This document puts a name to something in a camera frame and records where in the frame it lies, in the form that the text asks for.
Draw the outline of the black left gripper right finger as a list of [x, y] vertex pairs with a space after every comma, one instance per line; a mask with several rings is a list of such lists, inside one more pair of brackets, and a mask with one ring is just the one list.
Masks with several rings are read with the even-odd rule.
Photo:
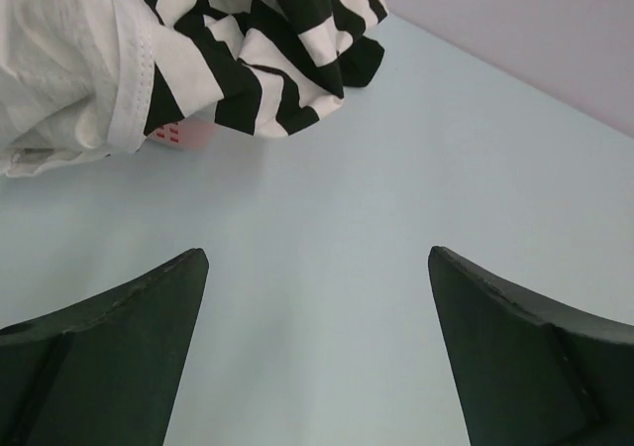
[[428, 270], [473, 445], [630, 445], [633, 328], [434, 247]]

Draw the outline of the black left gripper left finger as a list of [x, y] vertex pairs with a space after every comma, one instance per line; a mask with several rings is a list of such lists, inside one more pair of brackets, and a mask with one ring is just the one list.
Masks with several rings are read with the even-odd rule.
[[190, 249], [1, 330], [4, 445], [161, 445], [209, 269]]

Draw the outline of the black white striped tank top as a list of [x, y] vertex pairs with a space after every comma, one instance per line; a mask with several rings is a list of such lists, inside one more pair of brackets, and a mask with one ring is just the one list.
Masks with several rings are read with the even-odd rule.
[[154, 81], [147, 131], [208, 114], [283, 138], [319, 122], [348, 87], [370, 84], [383, 46], [370, 29], [385, 0], [144, 0]]

